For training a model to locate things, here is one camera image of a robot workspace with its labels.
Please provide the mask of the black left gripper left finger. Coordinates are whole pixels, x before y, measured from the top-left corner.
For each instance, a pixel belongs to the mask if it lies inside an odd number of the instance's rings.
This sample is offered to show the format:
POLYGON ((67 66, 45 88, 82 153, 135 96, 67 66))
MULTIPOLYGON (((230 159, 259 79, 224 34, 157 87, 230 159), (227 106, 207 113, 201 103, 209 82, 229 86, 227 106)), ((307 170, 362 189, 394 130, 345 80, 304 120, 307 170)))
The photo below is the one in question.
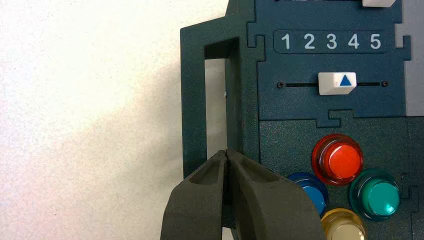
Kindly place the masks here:
POLYGON ((171 192, 160 239, 222 239, 223 193, 227 155, 219 150, 171 192))

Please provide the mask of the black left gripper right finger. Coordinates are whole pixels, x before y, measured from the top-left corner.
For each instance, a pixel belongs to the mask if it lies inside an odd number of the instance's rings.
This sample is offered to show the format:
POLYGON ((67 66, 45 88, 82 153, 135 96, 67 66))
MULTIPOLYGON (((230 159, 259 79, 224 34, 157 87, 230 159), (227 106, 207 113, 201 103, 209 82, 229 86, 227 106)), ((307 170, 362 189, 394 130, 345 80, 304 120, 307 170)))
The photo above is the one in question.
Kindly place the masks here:
POLYGON ((239 240, 324 240, 319 213, 297 184, 228 149, 229 182, 239 240))

